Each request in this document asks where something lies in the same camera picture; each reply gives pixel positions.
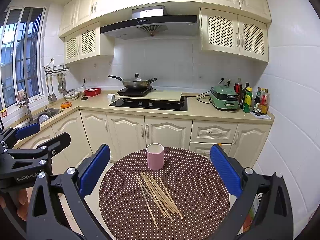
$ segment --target window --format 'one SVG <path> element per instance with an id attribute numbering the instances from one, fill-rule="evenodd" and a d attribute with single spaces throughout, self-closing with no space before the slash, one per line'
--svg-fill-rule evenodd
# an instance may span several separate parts
<path id="1" fill-rule="evenodd" d="M 39 43 L 44 8 L 9 8 L 0 18 L 0 98 L 2 108 L 16 103 L 23 89 L 40 94 Z"/>

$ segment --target cutting board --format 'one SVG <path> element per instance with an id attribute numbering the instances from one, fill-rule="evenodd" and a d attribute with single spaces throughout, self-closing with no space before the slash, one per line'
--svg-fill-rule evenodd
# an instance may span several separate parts
<path id="1" fill-rule="evenodd" d="M 167 100 L 167 101 L 180 101 L 182 92 L 167 91 L 167 90 L 153 90 L 144 97 L 121 97 L 120 98 L 134 98 L 134 99 L 146 99 L 146 100 Z"/>

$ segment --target green multi-cooker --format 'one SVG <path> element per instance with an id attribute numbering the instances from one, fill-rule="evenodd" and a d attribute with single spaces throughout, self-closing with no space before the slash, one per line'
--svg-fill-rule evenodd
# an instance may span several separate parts
<path id="1" fill-rule="evenodd" d="M 239 94 L 227 85 L 220 84 L 211 88 L 210 102 L 218 110 L 235 111 L 239 106 Z"/>

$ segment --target wok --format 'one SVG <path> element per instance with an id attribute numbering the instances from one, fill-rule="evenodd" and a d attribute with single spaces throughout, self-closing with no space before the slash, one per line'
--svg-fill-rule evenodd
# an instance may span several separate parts
<path id="1" fill-rule="evenodd" d="M 157 80 L 157 78 L 142 80 L 141 78 L 139 78 L 139 74 L 136 74 L 134 79 L 122 79 L 121 77 L 116 77 L 111 75 L 109 75 L 108 77 L 116 78 L 122 81 L 122 84 L 124 85 L 125 88 L 132 89 L 132 90 L 146 89 L 148 86 L 150 86 L 152 82 Z"/>

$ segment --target wok handle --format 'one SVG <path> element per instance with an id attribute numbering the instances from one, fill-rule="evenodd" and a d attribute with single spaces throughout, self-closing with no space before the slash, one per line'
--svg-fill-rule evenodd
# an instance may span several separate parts
<path id="1" fill-rule="evenodd" d="M 116 78 L 116 79 L 118 79 L 118 80 L 122 81 L 122 78 L 120 78 L 120 77 L 110 76 L 110 75 L 109 75 L 108 77 Z"/>

